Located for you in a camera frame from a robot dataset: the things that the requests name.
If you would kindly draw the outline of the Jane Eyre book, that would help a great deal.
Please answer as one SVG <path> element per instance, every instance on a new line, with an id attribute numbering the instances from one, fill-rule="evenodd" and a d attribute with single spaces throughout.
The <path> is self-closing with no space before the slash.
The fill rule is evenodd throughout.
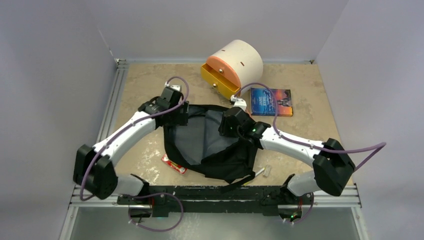
<path id="1" fill-rule="evenodd" d="M 251 113 L 254 116 L 292 117 L 294 115 L 290 89 L 271 89 L 274 97 L 266 88 L 251 88 Z"/>

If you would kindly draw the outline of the black student backpack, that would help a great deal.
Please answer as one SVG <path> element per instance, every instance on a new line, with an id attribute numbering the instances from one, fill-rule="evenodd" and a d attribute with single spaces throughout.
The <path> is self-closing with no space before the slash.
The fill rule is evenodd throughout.
<path id="1" fill-rule="evenodd" d="M 224 106 L 193 104 L 188 108 L 188 124 L 163 126 L 164 149 L 174 163 L 227 182 L 222 193 L 252 181 L 258 149 L 237 136 L 221 136 L 219 126 Z"/>

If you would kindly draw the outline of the red sticker package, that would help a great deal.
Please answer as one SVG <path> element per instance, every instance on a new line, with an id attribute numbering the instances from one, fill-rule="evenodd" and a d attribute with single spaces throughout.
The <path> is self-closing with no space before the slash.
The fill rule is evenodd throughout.
<path id="1" fill-rule="evenodd" d="M 180 173 L 182 175 L 185 174 L 186 171 L 188 170 L 187 168 L 185 168 L 185 167 L 183 167 L 183 166 L 181 166 L 179 164 L 176 164 L 175 162 L 171 161 L 168 158 L 168 155 L 167 154 L 164 154 L 163 155 L 163 157 L 161 158 L 161 161 L 164 162 L 167 166 L 169 166 L 170 168 L 172 168 L 173 170 L 177 171 L 178 173 Z"/>

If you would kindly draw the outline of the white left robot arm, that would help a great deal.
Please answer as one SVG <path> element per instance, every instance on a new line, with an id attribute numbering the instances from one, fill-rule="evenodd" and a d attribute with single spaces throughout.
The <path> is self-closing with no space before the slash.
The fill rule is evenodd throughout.
<path id="1" fill-rule="evenodd" d="M 73 181 L 80 186 L 79 198 L 104 200 L 113 194 L 129 195 L 138 205 L 149 199 L 149 184 L 134 175 L 118 175 L 115 167 L 142 138 L 159 127 L 183 125 L 187 117 L 187 94 L 181 86 L 165 84 L 160 96 L 143 103 L 118 130 L 94 146 L 82 145 L 76 152 Z"/>

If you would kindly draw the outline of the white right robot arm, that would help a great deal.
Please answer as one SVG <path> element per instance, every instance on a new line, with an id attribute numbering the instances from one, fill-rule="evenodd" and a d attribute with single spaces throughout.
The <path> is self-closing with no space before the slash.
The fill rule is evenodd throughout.
<path id="1" fill-rule="evenodd" d="M 340 196 L 356 168 L 339 141 L 333 138 L 316 141 L 285 134 L 268 123 L 253 120 L 240 107 L 223 113 L 219 133 L 238 137 L 257 149 L 282 153 L 312 168 L 284 182 L 280 196 L 288 204 L 316 191 Z"/>

